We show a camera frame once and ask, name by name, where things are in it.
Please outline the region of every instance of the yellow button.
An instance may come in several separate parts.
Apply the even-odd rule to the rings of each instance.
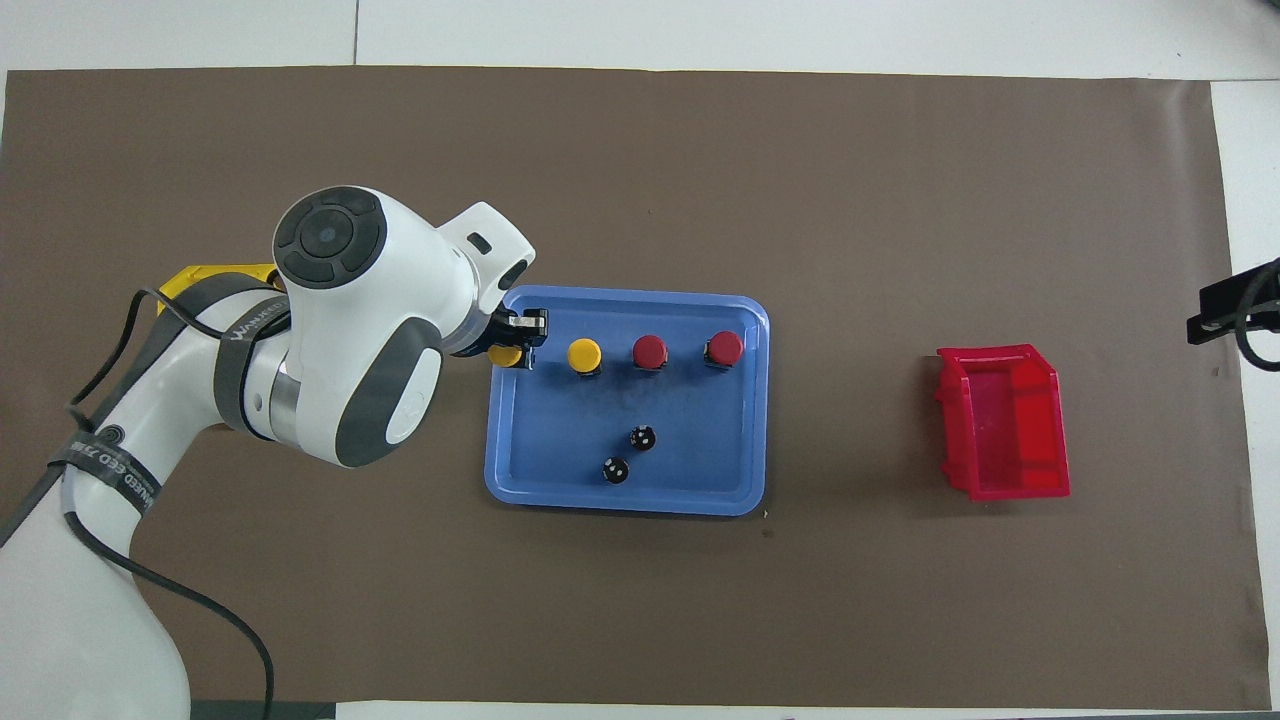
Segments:
[[[589,337],[580,337],[568,345],[568,366],[575,373],[594,373],[600,368],[600,346]]]
[[[518,347],[490,345],[485,355],[489,356],[490,363],[499,368],[515,368],[520,363],[520,359],[525,356],[525,351]]]

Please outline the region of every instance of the white tabletop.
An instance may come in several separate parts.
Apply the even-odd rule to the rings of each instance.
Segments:
[[[357,63],[1210,79],[1233,266],[1280,255],[1280,9],[1263,0],[0,0],[0,70]],[[1183,295],[1171,288],[1169,301],[1190,306],[1194,299]],[[1257,346],[1280,357],[1280,338],[1262,337]],[[1271,647],[1280,647],[1280,523],[1268,521],[1280,518],[1280,374],[1245,366],[1242,384],[1263,601]],[[1272,698],[1280,697],[1277,655]],[[339,706],[342,720],[566,712],[657,711]],[[883,711],[664,708],[662,716],[852,719]]]

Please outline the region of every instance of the black dice with white dots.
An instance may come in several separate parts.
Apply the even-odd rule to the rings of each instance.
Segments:
[[[657,443],[658,434],[649,425],[636,425],[631,430],[631,447],[644,452],[645,450],[653,450],[653,446]]]
[[[631,468],[627,466],[627,461],[621,457],[609,457],[604,461],[604,479],[613,484],[618,484],[627,479],[631,473]]]

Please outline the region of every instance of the brown mat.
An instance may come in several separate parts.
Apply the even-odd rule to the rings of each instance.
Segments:
[[[0,511],[129,293],[270,259],[334,183],[475,200],[525,282],[744,293],[773,322],[769,489],[739,520],[504,506],[489,370],[343,471],[207,433],[134,555],[266,638],[306,698],[1268,706],[1236,360],[1189,347],[1229,272],[1210,87],[545,69],[13,73]],[[938,346],[1032,342],[1074,495],[950,489]],[[197,697],[255,697],[229,626],[147,588]]]

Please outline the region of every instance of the round black button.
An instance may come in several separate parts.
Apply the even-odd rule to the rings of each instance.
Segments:
[[[315,258],[333,258],[351,245],[351,219],[340,210],[319,210],[298,228],[302,249]]]

